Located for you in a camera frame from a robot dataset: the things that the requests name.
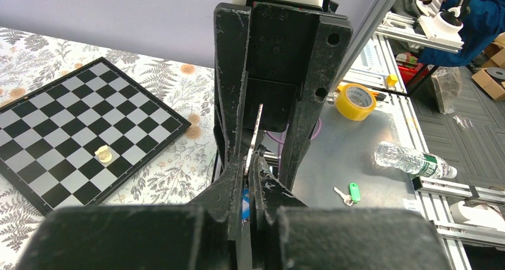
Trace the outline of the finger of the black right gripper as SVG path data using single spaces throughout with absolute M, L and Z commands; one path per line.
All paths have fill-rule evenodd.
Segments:
M 217 156 L 214 179 L 221 177 L 233 159 L 245 161 L 251 144 L 251 130 L 244 127 L 248 73 L 239 67 L 215 65 L 214 138 Z
M 331 86 L 331 69 L 324 63 L 311 63 L 301 98 L 295 104 L 282 150 L 278 180 L 292 190 L 300 161 L 310 146 L 310 138 Z

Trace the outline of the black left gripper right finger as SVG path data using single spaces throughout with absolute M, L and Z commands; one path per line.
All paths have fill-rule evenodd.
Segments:
M 406 209 L 306 206 L 251 158 L 252 265 L 259 269 L 454 269 L 432 223 Z

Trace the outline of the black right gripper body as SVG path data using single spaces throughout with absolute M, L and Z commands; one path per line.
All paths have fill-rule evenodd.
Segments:
M 217 103 L 322 103 L 353 35 L 331 0 L 231 0 L 213 16 Z

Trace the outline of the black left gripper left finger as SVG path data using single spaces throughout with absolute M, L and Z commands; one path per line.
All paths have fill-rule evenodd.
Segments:
M 35 235 L 36 269 L 236 269 L 243 161 L 189 203 L 66 207 Z

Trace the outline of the blue key tag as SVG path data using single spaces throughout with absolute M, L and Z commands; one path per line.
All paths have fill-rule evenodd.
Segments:
M 248 187 L 242 191 L 242 222 L 246 222 L 250 218 L 250 192 Z

